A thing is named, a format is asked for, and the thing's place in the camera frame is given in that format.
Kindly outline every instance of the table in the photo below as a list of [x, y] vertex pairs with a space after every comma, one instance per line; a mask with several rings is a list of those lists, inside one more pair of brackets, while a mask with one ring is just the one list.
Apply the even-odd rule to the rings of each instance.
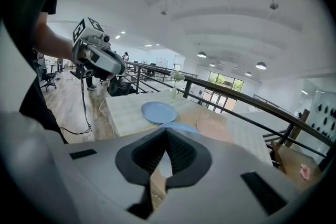
[[[320, 180], [322, 172], [312, 157], [275, 142], [271, 142], [271, 145], [274, 149], [275, 159], [279, 162], [279, 169], [286, 174], [300, 190], [304, 191]], [[305, 180], [301, 176], [301, 164], [306, 164], [309, 167], [309, 180]]]
[[260, 135], [251, 133], [240, 127], [239, 122], [229, 120], [224, 114], [215, 113], [183, 98], [182, 95], [177, 95], [175, 99], [172, 99], [170, 91], [107, 97], [101, 104], [100, 111], [108, 118], [114, 137], [125, 136], [158, 127], [157, 124], [147, 121], [140, 112], [140, 107], [150, 101], [171, 105], [178, 113], [176, 121], [195, 128], [201, 116], [207, 115], [221, 122], [224, 126], [228, 126], [228, 131], [233, 135], [235, 144], [252, 152], [261, 161], [272, 165], [262, 133]]

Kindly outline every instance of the black cable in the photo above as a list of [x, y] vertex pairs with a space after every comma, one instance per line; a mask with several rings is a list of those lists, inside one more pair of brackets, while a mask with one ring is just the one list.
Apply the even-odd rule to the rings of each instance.
[[82, 132], [82, 133], [75, 133], [75, 132], [69, 131], [68, 129], [66, 129], [64, 127], [60, 128], [60, 129], [63, 129], [65, 131], [67, 131], [67, 132], [69, 132], [71, 134], [75, 134], [75, 135], [92, 133], [91, 124], [89, 123], [88, 118], [86, 117], [86, 106], [85, 106], [85, 101], [84, 101], [84, 81], [82, 79], [81, 79], [81, 89], [82, 89], [82, 101], [83, 101], [84, 115], [85, 115], [86, 123], [88, 124], [88, 128], [84, 132]]

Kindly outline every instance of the wooden floor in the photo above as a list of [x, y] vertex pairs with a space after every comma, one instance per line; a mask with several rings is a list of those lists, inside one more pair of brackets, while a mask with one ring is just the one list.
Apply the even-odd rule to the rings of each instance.
[[[56, 80], [56, 86], [49, 87], [48, 91], [42, 88], [42, 93], [46, 99], [47, 106], [52, 110], [60, 127], [64, 127], [72, 132], [83, 132], [87, 127], [84, 116], [84, 109], [81, 96], [80, 80], [70, 73], [70, 69], [64, 69], [64, 74]], [[97, 89], [88, 91], [84, 81], [84, 98], [87, 109], [87, 118], [92, 127], [92, 133], [74, 135], [62, 130], [65, 139], [69, 143], [81, 143], [92, 140], [102, 140], [113, 138], [112, 128], [104, 115], [99, 111], [99, 106], [109, 94], [106, 91], [107, 82], [103, 82], [100, 95], [97, 96]]]

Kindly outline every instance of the window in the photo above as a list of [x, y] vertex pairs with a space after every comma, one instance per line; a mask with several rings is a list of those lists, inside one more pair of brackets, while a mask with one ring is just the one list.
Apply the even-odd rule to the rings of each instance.
[[232, 89], [237, 92], [241, 92], [243, 84], [244, 84], [243, 80], [235, 79]]
[[[222, 87], [226, 87], [232, 89], [237, 92], [241, 92], [243, 87], [243, 80], [235, 79], [223, 74], [218, 74], [214, 72], [210, 72], [208, 82], [213, 84], [220, 85]], [[226, 108], [228, 110], [233, 110], [236, 104], [236, 100], [232, 98], [228, 98], [220, 93], [215, 93], [213, 91], [205, 89], [203, 93], [203, 99], [210, 101], [216, 105], [221, 106], [222, 108]], [[219, 108], [214, 107], [213, 105], [208, 105], [208, 109], [215, 111], [217, 113], [221, 113], [222, 110]]]
[[219, 75], [219, 74], [217, 74], [217, 73], [210, 72], [208, 82], [211, 82], [211, 83], [213, 83], [213, 84], [216, 84], [218, 75]]

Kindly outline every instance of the white ceiling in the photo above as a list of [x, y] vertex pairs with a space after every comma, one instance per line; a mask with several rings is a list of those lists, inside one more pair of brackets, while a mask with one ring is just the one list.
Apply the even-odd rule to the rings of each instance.
[[[277, 10], [270, 9], [272, 1]], [[325, 11], [320, 0], [60, 0], [49, 21], [90, 15], [111, 35], [125, 30], [127, 43], [159, 43], [200, 65], [221, 61], [238, 66], [232, 73], [251, 71], [260, 80], [336, 70], [335, 36]], [[197, 58], [199, 51], [208, 58]], [[255, 68], [259, 61], [267, 70]]]
[[[63, 36], [68, 39], [72, 39], [72, 32], [73, 30], [77, 27], [78, 22], [73, 21], [54, 21], [54, 22], [49, 22], [49, 27], [58, 35]], [[110, 26], [102, 25], [102, 28], [105, 33], [108, 33], [111, 37], [111, 42], [118, 43], [118, 44], [124, 44], [128, 45], [131, 47], [138, 47], [144, 50], [151, 50], [151, 49], [165, 49], [163, 46], [159, 44], [159, 46], [156, 45], [156, 43], [134, 35], [132, 33], [126, 33], [124, 29], [118, 29], [118, 28], [113, 28]]]

